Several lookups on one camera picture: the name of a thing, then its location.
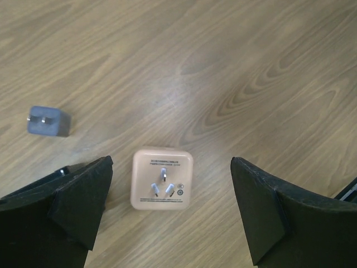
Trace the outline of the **small grey plug adapter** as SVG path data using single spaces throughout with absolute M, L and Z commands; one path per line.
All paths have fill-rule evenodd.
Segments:
M 71 115 L 59 108 L 32 106 L 27 117 L 27 132 L 34 135 L 68 137 Z

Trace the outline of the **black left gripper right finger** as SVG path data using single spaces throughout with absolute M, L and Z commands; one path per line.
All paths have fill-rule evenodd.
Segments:
M 356 266 L 356 181 L 329 198 L 241 157 L 230 170 L 254 266 Z

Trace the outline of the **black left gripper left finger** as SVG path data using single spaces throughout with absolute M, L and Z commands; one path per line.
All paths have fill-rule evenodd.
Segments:
M 84 267 L 112 176 L 112 158 L 105 156 L 2 197 L 1 267 Z

